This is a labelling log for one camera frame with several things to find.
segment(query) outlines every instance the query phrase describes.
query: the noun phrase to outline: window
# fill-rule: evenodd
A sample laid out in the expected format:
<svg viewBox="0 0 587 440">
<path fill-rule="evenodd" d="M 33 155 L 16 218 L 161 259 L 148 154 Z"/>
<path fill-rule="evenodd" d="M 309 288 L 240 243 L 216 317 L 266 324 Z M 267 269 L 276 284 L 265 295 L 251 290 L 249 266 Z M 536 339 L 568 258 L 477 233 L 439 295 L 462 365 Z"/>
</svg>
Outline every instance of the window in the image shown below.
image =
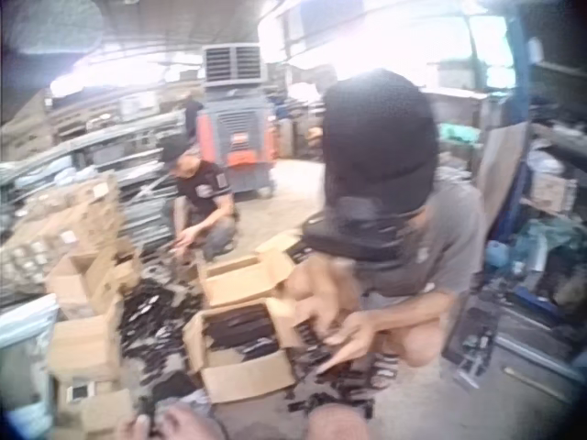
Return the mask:
<svg viewBox="0 0 587 440">
<path fill-rule="evenodd" d="M 472 16 L 471 32 L 477 56 L 486 71 L 487 87 L 515 87 L 514 57 L 507 40 L 507 26 L 502 16 Z"/>
</svg>

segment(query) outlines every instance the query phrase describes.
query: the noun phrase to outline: wrist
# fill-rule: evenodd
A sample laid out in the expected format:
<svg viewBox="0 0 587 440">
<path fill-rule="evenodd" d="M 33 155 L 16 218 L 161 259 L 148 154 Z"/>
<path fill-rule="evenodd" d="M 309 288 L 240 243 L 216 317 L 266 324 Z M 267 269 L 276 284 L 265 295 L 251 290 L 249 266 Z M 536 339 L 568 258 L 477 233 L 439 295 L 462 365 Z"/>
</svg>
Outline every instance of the wrist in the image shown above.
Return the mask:
<svg viewBox="0 0 587 440">
<path fill-rule="evenodd" d="M 370 310 L 367 313 L 375 327 L 375 331 L 384 332 L 393 328 L 391 322 L 393 321 L 394 312 L 392 309 Z"/>
</svg>

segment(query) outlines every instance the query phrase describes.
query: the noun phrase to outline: gray machine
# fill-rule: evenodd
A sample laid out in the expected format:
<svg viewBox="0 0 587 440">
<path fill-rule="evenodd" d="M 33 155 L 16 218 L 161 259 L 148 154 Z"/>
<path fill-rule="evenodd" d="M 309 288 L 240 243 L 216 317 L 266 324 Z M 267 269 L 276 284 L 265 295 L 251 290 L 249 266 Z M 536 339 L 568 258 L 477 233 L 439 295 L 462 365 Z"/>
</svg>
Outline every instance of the gray machine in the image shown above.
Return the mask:
<svg viewBox="0 0 587 440">
<path fill-rule="evenodd" d="M 207 46 L 205 109 L 198 115 L 202 158 L 227 171 L 235 193 L 273 193 L 273 108 L 261 85 L 266 71 L 257 44 Z"/>
</svg>

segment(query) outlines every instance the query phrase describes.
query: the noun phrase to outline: gray t-shirt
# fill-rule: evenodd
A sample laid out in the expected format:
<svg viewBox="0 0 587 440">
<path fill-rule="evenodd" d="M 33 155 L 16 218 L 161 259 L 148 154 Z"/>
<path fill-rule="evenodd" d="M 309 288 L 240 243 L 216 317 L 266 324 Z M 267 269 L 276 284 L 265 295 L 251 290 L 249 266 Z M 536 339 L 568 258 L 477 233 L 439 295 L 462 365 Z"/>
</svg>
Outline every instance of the gray t-shirt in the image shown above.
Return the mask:
<svg viewBox="0 0 587 440">
<path fill-rule="evenodd" d="M 384 297 L 467 292 L 482 268 L 485 221 L 481 193 L 465 181 L 437 177 L 428 219 L 413 260 L 385 272 L 358 270 L 361 288 Z"/>
</svg>

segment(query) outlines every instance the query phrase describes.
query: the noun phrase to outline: metal rod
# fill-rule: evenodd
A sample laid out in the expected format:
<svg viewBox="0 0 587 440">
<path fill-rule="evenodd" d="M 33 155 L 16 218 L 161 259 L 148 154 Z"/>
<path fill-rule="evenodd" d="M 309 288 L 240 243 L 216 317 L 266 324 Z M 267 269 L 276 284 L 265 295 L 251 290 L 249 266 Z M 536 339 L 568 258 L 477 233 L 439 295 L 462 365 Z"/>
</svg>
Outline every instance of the metal rod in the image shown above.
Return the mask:
<svg viewBox="0 0 587 440">
<path fill-rule="evenodd" d="M 504 367 L 504 373 L 508 375 L 510 378 L 514 378 L 519 380 L 520 382 L 526 384 L 528 387 L 532 387 L 535 390 L 542 391 L 548 396 L 556 399 L 559 402 L 563 403 L 570 403 L 570 400 L 567 397 L 563 396 L 562 393 L 547 387 L 546 385 L 541 384 L 537 380 L 531 379 L 528 376 L 514 370 L 510 367 Z"/>
<path fill-rule="evenodd" d="M 508 335 L 502 333 L 498 334 L 495 338 L 495 344 L 505 350 L 511 351 L 517 354 L 519 357 L 524 358 L 544 369 L 559 374 L 563 378 L 573 380 L 580 384 L 585 383 L 585 377 L 576 369 L 569 366 L 567 363 L 562 362 L 554 357 L 546 355 L 541 351 L 535 350 L 531 346 L 527 346 L 519 341 L 516 341 Z"/>
<path fill-rule="evenodd" d="M 552 331 L 552 328 L 550 328 L 548 325 L 542 324 L 536 319 L 532 319 L 529 316 L 525 316 L 524 314 L 519 313 L 516 310 L 510 309 L 509 307 L 502 307 L 502 311 L 505 314 L 512 316 L 514 319 L 517 319 L 518 321 L 522 321 L 523 323 L 533 325 L 534 327 L 539 328 L 541 330 L 545 330 L 547 332 Z"/>
</svg>

